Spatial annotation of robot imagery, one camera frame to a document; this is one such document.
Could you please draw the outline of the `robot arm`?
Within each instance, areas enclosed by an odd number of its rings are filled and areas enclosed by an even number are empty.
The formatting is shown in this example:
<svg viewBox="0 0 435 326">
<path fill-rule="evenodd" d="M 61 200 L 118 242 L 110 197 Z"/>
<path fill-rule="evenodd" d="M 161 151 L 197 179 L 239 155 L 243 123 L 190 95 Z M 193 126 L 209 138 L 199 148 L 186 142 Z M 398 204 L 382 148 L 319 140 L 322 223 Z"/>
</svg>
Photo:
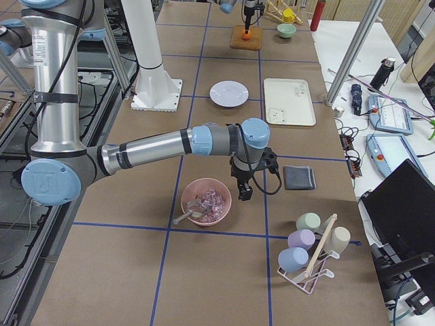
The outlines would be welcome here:
<svg viewBox="0 0 435 326">
<path fill-rule="evenodd" d="M 235 8 L 236 0 L 210 0 L 209 3 L 213 3 L 219 6 L 220 10 L 229 14 Z M 248 35 L 250 27 L 255 24 L 259 18 L 264 14 L 265 4 L 263 1 L 242 1 L 241 2 L 241 17 L 244 23 L 242 29 L 243 36 Z"/>
<path fill-rule="evenodd" d="M 72 202 L 119 170 L 184 155 L 227 156 L 239 197 L 249 200 L 254 174 L 273 168 L 271 130 L 259 118 L 214 123 L 107 144 L 127 92 L 133 108 L 177 110 L 182 80 L 165 71 L 150 1 L 122 1 L 136 61 L 121 59 L 103 1 L 22 1 L 21 17 L 1 26 L 1 52 L 31 46 L 34 87 L 22 121 L 26 166 L 20 185 L 45 206 Z"/>
</svg>

